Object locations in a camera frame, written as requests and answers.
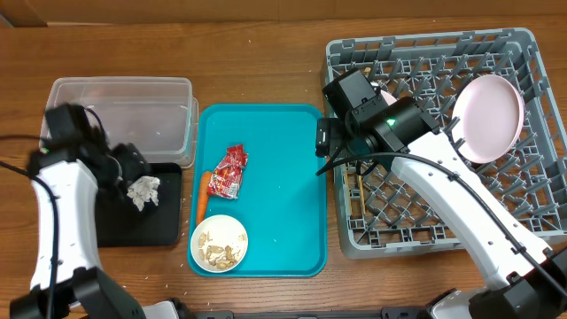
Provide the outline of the large white plate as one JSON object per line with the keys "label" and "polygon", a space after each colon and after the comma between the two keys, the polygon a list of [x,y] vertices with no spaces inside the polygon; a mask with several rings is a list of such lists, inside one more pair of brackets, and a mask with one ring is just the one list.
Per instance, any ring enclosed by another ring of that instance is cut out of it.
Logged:
{"label": "large white plate", "polygon": [[456,99],[452,129],[458,152],[484,164],[507,153],[519,138],[524,123],[524,100],[505,78],[487,74],[471,81]]}

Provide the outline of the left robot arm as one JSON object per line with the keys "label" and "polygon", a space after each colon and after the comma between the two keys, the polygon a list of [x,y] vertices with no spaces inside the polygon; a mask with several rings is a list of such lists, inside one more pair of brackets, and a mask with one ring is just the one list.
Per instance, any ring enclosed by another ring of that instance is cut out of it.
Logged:
{"label": "left robot arm", "polygon": [[188,318],[176,299],[141,306],[102,269],[95,208],[103,194],[119,205],[128,187],[151,172],[133,144],[110,147],[92,110],[62,104],[44,114],[50,135],[27,169],[39,210],[39,245],[29,294],[12,300],[12,318],[65,318],[80,306],[88,318]]}

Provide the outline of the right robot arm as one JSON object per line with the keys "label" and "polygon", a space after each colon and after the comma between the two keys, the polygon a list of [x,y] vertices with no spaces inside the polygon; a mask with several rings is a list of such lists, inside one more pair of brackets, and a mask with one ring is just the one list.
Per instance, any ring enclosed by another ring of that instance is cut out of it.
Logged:
{"label": "right robot arm", "polygon": [[325,169],[370,160],[413,188],[457,236],[485,286],[452,290],[419,318],[556,318],[566,310],[566,254],[530,232],[468,168],[508,152],[520,135],[524,101],[505,78],[466,85],[453,127],[412,97],[385,97],[357,68],[322,91],[333,116],[318,121],[315,153]]}

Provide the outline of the wooden chopstick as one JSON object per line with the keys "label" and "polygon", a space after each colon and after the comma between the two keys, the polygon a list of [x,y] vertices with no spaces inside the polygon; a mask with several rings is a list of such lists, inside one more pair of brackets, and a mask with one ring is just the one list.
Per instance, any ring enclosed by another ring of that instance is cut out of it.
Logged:
{"label": "wooden chopstick", "polygon": [[346,216],[348,218],[350,218],[352,216],[352,206],[351,206],[351,192],[350,192],[350,185],[349,185],[349,180],[348,180],[348,172],[345,171],[345,175],[344,175],[344,179],[343,179],[343,184],[344,184],[344,193],[345,193],[345,211],[346,211]]}
{"label": "wooden chopstick", "polygon": [[366,204],[365,204],[365,197],[364,197],[364,187],[363,187],[363,180],[361,175],[357,175],[358,178],[358,189],[359,189],[359,201],[361,207],[361,217],[364,217],[366,214]]}

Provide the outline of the red snack wrapper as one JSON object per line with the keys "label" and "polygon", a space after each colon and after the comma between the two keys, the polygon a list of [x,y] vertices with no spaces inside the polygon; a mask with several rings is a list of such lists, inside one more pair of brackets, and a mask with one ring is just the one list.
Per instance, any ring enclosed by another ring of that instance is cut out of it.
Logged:
{"label": "red snack wrapper", "polygon": [[237,199],[247,163],[248,154],[244,146],[242,144],[230,146],[211,174],[207,194],[220,198]]}

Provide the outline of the white bowl with peanuts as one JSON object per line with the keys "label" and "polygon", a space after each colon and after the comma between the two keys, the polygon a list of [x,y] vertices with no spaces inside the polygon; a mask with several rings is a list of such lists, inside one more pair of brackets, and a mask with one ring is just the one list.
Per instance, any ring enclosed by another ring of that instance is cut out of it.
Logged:
{"label": "white bowl with peanuts", "polygon": [[249,239],[236,218],[219,214],[205,218],[192,232],[189,260],[208,273],[235,269],[245,258]]}

